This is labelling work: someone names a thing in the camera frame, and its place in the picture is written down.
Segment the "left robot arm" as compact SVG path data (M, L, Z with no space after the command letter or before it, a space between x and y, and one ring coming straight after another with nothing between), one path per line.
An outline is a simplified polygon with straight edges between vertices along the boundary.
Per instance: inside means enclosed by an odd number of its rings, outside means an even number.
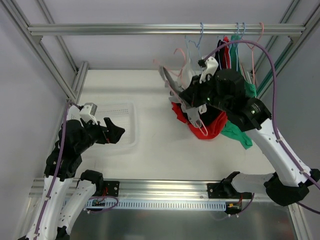
M103 120L105 125L83 119L63 122L59 139L46 160L44 187L34 222L22 239L68 240L88 200L93 196L103 196L103 174L86 170L81 174L69 201L64 202L82 163L82 153L94 144L116 144L125 133L125 129L116 126L110 118Z

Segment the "aluminium frame right posts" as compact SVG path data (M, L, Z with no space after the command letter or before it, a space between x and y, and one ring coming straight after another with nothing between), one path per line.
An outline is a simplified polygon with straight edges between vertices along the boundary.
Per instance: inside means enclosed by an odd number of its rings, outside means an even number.
M300 36L272 36L266 43L265 47L272 55L278 75L320 26L320 2L318 0L292 0L279 23L301 25L304 30ZM256 93L261 99L273 85L272 70L263 53L257 59L255 70L257 73Z

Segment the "aluminium frame posts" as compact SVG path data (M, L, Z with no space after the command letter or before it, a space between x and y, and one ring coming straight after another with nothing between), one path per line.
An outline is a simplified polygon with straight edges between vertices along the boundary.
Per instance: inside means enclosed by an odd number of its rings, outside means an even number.
M59 49L63 53L63 56L66 58L67 63L73 72L72 82L69 83L44 45L43 36L32 36L31 31L28 30L31 23L17 1L2 0L0 2L0 8L7 15L8 19L17 29L22 39L27 43L40 63L42 63L45 69L58 83L66 97L77 103L81 97L85 79L89 70L89 63L87 61L83 61L80 66L77 66L63 38L61 36L56 36L55 40Z
M292 0L279 23L301 25L304 30L300 36L272 36L266 43L265 47L272 55L278 75L320 26L320 2L318 0ZM255 70L257 73L256 93L261 99L273 85L272 70L263 53L257 59Z

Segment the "aluminium frame left posts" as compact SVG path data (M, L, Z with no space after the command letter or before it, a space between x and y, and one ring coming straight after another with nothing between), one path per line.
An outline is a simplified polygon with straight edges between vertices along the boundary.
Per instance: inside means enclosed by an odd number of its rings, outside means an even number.
M42 63L45 69L58 83L66 97L77 103L81 97L85 79L89 70L89 63L87 61L83 61L80 66L77 66L63 38L61 36L56 36L55 40L59 49L63 53L63 56L66 58L67 63L73 72L72 82L69 83L44 45L43 36L32 36L31 31L28 30L31 23L17 1L2 0L0 2L0 8L7 15L8 19L17 29L22 39L27 43L40 63Z

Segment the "black tank top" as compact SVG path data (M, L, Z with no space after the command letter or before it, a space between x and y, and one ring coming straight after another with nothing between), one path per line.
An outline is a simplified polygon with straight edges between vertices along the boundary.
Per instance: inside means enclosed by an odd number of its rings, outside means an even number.
M221 70L221 58L224 54L217 51L214 55L214 58L218 62L218 70ZM209 126L218 116L221 114L221 110L214 108L213 106L207 105L207 110L205 113L201 115L201 120L203 121L204 125L207 127Z

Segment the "pink hanger with green top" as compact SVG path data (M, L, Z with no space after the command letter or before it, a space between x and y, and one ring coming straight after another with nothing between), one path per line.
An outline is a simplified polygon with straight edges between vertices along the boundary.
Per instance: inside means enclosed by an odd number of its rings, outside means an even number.
M263 22L259 23L260 27L261 27L261 31L260 31L260 35L258 37L258 39L255 41L256 43L259 43L259 41L261 40L264 32L265 32L265 25ZM249 45L248 43L246 44L247 47L251 50L251 66L252 66L252 84L255 85L256 84L256 73L255 73L255 60L254 60L254 49L255 49L255 45Z

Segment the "green tank top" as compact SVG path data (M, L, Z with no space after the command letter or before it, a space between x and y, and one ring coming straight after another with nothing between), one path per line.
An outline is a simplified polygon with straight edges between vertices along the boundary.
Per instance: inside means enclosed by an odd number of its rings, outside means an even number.
M244 67L239 58L239 67L238 71L245 79L245 94L247 97L256 97L256 87L251 82L251 78L246 76ZM245 132L242 132L235 124L231 123L229 120L226 122L224 128L220 132L223 136L236 140L241 143L245 150L253 146L253 141Z

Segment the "light blue hanger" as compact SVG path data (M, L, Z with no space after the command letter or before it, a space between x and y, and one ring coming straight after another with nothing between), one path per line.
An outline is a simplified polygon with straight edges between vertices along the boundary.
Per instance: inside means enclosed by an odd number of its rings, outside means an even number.
M190 39L187 35L184 36L184 42L185 42L185 46L187 49L187 56L188 56L188 59L190 60L190 64L192 66L194 65L194 62L192 60L192 54L189 49L189 44L192 43L194 45L194 47L197 49L198 56L201 58L202 55L201 55L201 51L200 51L200 46L201 46L201 41L202 41L203 35L204 35L204 24L202 22L200 22L200 37L198 38L198 41L194 41L194 40Z

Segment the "grey tank top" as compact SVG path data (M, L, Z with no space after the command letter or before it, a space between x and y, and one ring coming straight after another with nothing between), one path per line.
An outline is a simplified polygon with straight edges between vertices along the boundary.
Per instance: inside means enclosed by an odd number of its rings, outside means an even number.
M191 107L189 103L187 103L184 99L179 96L182 88L178 86L178 83L174 81L166 70L166 68L162 65L159 66L158 72L165 82L165 87L170 91L169 100L172 103L179 103L181 105L181 110L183 113L187 114L188 121L196 128L202 127L201 118L199 115L199 109L197 107Z

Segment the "white tank top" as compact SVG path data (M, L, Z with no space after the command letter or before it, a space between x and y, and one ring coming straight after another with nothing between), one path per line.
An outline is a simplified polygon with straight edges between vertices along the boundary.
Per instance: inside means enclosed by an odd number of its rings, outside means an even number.
M199 69L194 67L192 61L189 59L187 64L183 67L180 76L177 77L176 81L178 86L185 90L190 85L192 77L200 73Z

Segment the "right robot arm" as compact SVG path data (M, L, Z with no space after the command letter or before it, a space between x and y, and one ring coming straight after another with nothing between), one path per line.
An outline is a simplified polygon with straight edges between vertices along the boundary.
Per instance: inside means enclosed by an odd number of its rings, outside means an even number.
M275 172L231 173L220 182L219 192L228 198L240 193L265 194L280 206L302 201L309 187L320 179L319 169L309 168L294 153L276 127L275 117L256 97L246 95L246 80L233 69L194 76L179 97L192 107L208 105L226 113L227 119L245 132L266 156Z

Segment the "red tank top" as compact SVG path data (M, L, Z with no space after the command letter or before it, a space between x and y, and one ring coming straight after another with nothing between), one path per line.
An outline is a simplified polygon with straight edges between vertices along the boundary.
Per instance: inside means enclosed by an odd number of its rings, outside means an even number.
M201 136L201 133L199 130L195 129L189 122L187 123L187 119L186 119L187 115L185 113L182 113L182 111L180 110L181 104L180 103L176 104L174 102L172 102L171 104L172 104L172 110L176 114L176 118L180 122L187 125L189 130L200 140L214 139L216 136L218 136L221 133L222 129L224 128L228 120L227 115L224 112L221 112L218 118L216 118L209 126L206 126L208 130L208 136Z

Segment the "aluminium hanging rail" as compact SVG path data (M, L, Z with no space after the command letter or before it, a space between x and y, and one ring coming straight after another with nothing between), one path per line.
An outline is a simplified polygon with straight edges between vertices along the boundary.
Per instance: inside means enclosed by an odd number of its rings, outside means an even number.
M70 23L32 24L32 36L109 36L109 35L236 35L300 36L303 25L277 24L138 24L138 23Z

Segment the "white plastic basket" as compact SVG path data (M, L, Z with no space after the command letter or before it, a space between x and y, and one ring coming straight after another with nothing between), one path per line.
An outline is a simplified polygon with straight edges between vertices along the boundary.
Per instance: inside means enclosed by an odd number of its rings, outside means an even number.
M92 148L103 148L116 153L134 149L138 142L138 120L135 103L133 101L99 103L95 118L100 121L102 126L105 126L105 117L109 117L116 126L125 129L125 132L116 144L96 144Z

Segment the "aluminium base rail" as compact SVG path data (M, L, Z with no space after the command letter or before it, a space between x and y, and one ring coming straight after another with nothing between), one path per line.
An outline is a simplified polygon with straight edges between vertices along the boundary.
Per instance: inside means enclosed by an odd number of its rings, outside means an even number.
M201 180L145 180L105 179L106 185L117 193L119 199L205 201L223 200L208 184L218 181Z

